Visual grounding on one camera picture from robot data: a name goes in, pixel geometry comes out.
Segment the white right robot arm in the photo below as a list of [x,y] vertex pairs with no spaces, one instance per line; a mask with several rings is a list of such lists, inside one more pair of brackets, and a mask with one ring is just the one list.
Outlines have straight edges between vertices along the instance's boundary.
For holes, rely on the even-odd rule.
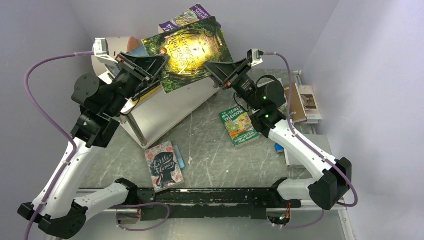
[[274,76],[258,86],[249,76],[252,68],[247,59],[222,63],[207,61],[203,65],[211,74],[215,87],[234,89],[253,110],[250,119],[254,129],[284,147],[311,174],[310,179],[283,180],[270,193],[270,202],[282,207],[288,200],[311,200],[329,211],[352,189],[352,163],[345,157],[337,159],[296,130],[279,107],[286,103],[282,83]]

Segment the purple treehouse book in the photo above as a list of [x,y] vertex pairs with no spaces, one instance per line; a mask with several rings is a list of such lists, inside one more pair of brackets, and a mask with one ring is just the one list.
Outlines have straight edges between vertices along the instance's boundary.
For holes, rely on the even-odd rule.
[[158,33],[176,33],[181,28],[187,25],[211,18],[212,15],[200,4],[196,4],[189,9],[185,10],[180,15],[172,18],[171,20],[158,25]]

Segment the floral Little Women book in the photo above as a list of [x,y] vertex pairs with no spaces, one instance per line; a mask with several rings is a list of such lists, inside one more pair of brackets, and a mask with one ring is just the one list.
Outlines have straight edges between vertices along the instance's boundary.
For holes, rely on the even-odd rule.
[[147,149],[145,158],[155,193],[185,182],[171,141]]

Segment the white magazine with photo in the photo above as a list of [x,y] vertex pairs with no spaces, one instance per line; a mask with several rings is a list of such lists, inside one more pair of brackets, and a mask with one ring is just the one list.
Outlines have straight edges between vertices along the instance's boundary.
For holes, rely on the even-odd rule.
[[313,87],[310,85],[300,85],[298,87],[298,91],[307,119],[305,123],[319,124],[323,117],[319,109],[318,101],[315,96]]

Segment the grey laptop box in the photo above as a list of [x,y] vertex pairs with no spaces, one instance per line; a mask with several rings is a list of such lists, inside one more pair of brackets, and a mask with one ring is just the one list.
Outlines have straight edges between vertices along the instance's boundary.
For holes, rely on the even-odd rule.
[[[319,149],[332,155],[332,150],[328,137],[326,135],[319,134],[303,134],[303,136],[315,144]],[[284,151],[284,157],[286,166],[288,168],[305,168],[304,165],[292,154],[290,150]]]

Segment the dark green garden book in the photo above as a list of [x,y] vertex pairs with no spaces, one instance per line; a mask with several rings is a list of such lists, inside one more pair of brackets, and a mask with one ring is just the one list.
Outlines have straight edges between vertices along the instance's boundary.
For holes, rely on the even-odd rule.
[[141,40],[148,56],[167,55],[159,75],[165,93],[211,76],[205,62],[233,62],[221,25],[212,16]]

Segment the white two-tier shelf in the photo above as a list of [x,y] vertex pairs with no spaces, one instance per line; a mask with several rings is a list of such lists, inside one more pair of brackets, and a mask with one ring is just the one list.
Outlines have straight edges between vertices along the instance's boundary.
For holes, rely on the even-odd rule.
[[[107,84],[113,79],[108,69],[99,77]],[[138,145],[148,149],[217,92],[210,78],[170,93],[160,89],[143,101],[130,100],[122,110],[125,115],[119,117],[119,121]]]

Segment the white palm leaf book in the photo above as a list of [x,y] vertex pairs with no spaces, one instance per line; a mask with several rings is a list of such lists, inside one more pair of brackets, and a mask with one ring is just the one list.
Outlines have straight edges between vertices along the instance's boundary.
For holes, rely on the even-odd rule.
[[285,117],[285,119],[287,120],[288,117],[288,97],[287,97],[287,93],[284,93],[284,99],[285,99],[285,103],[282,104],[279,108],[278,111],[280,113],[282,113]]

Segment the white tape roll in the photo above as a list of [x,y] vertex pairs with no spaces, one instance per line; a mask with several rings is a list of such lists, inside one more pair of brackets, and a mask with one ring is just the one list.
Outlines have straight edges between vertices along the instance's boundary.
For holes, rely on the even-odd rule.
[[[141,45],[141,42],[134,36],[119,36],[119,37],[106,37],[108,44],[108,53],[111,57],[115,58],[120,52],[128,53]],[[105,73],[107,68],[104,64],[95,57],[91,57],[92,67],[97,76]]]

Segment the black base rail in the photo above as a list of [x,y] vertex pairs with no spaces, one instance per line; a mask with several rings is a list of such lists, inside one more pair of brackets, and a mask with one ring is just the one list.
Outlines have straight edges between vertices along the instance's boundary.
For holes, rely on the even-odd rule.
[[275,187],[170,188],[159,193],[139,188],[124,201],[140,207],[141,221],[202,218],[266,220],[272,209],[298,209],[298,199],[284,200]]

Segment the yellow Little Prince book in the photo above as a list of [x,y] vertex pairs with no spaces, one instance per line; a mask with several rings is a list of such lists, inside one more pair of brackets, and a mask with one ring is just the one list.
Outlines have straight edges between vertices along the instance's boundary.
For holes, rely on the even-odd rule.
[[136,103],[138,103],[139,101],[142,102],[145,99],[147,99],[149,96],[153,95],[154,93],[156,93],[158,90],[161,90],[161,89],[162,89],[162,84],[160,81],[157,81],[153,85],[137,93],[134,97],[131,98],[131,100]]

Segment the green 104-storey treehouse book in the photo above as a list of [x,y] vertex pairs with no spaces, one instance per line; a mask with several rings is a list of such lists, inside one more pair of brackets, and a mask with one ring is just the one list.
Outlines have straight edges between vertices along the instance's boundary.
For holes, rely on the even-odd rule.
[[254,129],[248,113],[240,106],[219,113],[219,118],[236,149],[260,138],[260,133]]

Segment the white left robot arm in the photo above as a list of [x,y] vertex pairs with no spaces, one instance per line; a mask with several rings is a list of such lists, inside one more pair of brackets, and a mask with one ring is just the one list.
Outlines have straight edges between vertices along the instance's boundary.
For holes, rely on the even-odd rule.
[[167,55],[120,53],[114,60],[119,73],[111,83],[90,73],[77,79],[71,98],[80,105],[81,115],[72,131],[64,134],[68,141],[64,155],[42,192],[18,209],[30,225],[37,224],[54,239],[68,240],[104,210],[143,207],[138,187],[124,178],[83,197],[76,193],[94,157],[109,145],[120,126],[117,118],[128,100],[157,80],[168,61]]

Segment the light blue glue stick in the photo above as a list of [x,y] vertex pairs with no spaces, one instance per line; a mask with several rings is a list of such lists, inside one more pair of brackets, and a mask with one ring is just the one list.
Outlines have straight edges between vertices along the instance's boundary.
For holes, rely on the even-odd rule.
[[178,162],[180,169],[181,170],[184,169],[186,167],[186,165],[185,165],[185,162],[184,162],[183,157],[181,155],[181,151],[180,151],[179,147],[177,145],[173,145],[173,150],[174,150],[174,153],[175,153],[175,156],[176,156],[176,159],[177,159],[177,162]]

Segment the blue Nineteen Eighty-Four book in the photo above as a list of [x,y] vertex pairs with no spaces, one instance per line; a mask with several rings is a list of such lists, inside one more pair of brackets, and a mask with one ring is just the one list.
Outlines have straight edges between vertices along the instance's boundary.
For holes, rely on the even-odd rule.
[[[126,52],[127,55],[135,56],[135,57],[148,57],[149,54],[146,51],[146,48],[144,46],[136,47],[129,52]],[[120,69],[117,66],[108,66],[107,67],[109,73],[115,78],[119,72]]]

